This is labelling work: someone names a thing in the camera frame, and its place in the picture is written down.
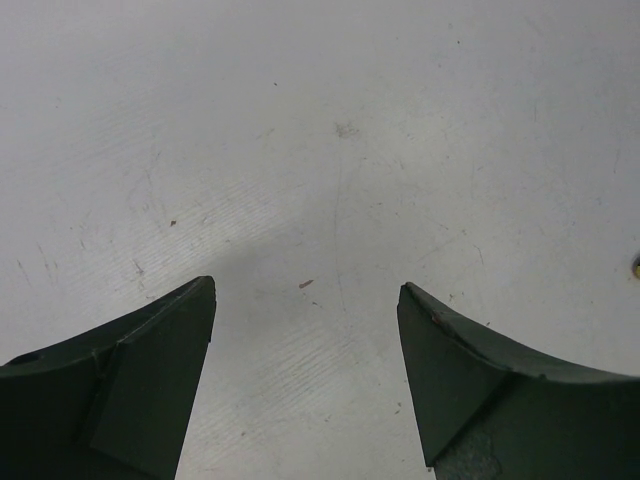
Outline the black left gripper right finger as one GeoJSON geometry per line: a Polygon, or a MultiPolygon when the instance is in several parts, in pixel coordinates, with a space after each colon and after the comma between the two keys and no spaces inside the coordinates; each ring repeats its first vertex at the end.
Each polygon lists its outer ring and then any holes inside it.
{"type": "Polygon", "coordinates": [[[639,380],[518,343],[412,283],[399,336],[425,464],[439,479],[635,479],[639,380]]]}

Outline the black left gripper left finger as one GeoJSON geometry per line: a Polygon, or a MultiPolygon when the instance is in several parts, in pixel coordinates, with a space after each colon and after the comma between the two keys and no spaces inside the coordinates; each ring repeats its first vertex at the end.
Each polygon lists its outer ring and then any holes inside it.
{"type": "Polygon", "coordinates": [[[172,479],[211,341],[215,283],[1,368],[5,479],[172,479]]]}

